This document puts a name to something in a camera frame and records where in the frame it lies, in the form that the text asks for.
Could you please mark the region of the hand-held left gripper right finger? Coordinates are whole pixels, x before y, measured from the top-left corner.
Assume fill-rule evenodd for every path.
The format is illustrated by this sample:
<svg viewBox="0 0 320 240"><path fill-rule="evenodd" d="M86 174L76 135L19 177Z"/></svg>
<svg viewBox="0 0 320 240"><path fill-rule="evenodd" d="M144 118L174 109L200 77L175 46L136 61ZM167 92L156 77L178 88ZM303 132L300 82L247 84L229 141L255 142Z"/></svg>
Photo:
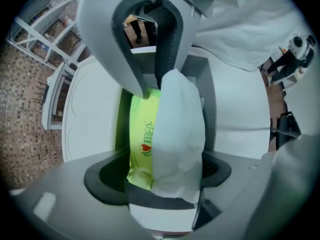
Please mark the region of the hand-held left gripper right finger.
<svg viewBox="0 0 320 240"><path fill-rule="evenodd" d="M245 232L262 197L262 159L204 154L194 232Z"/></svg>

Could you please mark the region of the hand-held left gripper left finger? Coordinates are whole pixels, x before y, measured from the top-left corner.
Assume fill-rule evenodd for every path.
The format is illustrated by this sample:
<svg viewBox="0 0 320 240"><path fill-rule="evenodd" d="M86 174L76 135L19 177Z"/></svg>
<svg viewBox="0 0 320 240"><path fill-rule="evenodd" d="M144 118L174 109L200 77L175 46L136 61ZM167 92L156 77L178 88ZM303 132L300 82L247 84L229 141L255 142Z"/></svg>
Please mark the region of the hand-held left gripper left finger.
<svg viewBox="0 0 320 240"><path fill-rule="evenodd" d="M129 151L107 151L57 165L14 203L47 240L151 240L130 214Z"/></svg>

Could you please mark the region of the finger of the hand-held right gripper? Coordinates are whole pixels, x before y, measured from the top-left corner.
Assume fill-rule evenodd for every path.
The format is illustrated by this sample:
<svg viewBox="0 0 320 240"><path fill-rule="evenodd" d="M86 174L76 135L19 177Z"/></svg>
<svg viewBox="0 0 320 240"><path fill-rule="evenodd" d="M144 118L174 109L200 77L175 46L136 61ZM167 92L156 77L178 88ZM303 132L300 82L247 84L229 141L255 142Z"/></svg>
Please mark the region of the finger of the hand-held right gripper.
<svg viewBox="0 0 320 240"><path fill-rule="evenodd" d="M123 23L147 0L80 0L77 28L84 43L125 90L145 99L148 87L128 44Z"/></svg>

